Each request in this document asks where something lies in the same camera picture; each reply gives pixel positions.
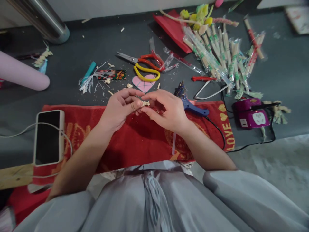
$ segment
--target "left hand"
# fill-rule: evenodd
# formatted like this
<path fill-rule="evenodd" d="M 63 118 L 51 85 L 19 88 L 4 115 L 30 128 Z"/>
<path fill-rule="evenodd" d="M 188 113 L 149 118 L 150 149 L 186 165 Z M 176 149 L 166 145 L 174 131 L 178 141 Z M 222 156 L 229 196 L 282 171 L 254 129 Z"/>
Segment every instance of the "left hand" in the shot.
<path fill-rule="evenodd" d="M 112 133 L 119 130 L 124 124 L 126 117 L 133 112 L 141 113 L 143 102 L 135 96 L 144 96 L 145 93 L 135 89 L 123 89 L 112 95 L 107 103 L 99 124 L 103 125 Z"/>

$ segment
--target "person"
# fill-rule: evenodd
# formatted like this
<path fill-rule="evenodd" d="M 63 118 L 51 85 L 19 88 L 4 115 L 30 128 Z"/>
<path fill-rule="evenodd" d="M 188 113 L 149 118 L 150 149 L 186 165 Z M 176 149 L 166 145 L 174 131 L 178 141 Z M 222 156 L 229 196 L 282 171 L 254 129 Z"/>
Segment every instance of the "person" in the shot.
<path fill-rule="evenodd" d="M 142 107 L 138 97 L 150 107 Z M 163 161 L 133 167 L 106 184 L 95 201 L 87 185 L 113 133 L 132 113 L 146 113 L 158 126 L 180 135 L 206 171 L 203 183 L 179 163 Z M 110 97 L 46 202 L 15 231 L 308 231 L 308 221 L 273 185 L 237 170 L 186 117 L 181 99 L 165 90 L 144 94 L 124 89 Z"/>

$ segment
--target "gray clothing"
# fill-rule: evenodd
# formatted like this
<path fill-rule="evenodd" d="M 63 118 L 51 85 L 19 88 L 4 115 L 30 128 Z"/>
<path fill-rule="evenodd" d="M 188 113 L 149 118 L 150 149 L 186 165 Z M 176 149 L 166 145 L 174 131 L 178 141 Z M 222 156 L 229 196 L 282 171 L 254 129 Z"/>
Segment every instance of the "gray clothing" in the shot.
<path fill-rule="evenodd" d="M 132 168 L 96 201 L 88 191 L 57 197 L 15 232 L 309 231 L 309 216 L 259 176 L 212 171 L 202 184 L 187 173 L 171 161 Z"/>

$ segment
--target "white wall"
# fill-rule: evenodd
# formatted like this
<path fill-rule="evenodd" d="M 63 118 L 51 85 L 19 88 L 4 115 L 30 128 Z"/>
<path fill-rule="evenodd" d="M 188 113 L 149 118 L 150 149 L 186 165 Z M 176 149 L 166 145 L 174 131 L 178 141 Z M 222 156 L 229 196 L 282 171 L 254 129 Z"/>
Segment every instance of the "white wall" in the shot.
<path fill-rule="evenodd" d="M 215 0 L 47 0 L 63 21 L 124 15 L 212 3 Z M 0 0 L 0 28 L 30 25 L 6 0 Z"/>
<path fill-rule="evenodd" d="M 263 0 L 257 8 L 263 9 L 285 5 L 305 5 L 306 3 L 308 3 L 308 0 Z"/>

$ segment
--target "gray floor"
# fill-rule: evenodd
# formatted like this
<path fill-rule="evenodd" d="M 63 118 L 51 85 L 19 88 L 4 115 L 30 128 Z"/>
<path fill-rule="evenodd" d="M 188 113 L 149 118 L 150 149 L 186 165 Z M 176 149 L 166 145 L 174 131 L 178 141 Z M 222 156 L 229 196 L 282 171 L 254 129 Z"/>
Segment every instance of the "gray floor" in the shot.
<path fill-rule="evenodd" d="M 269 181 L 306 213 L 309 213 L 309 135 L 252 145 L 229 153 L 238 169 Z M 204 170 L 195 163 L 195 178 L 202 181 Z"/>

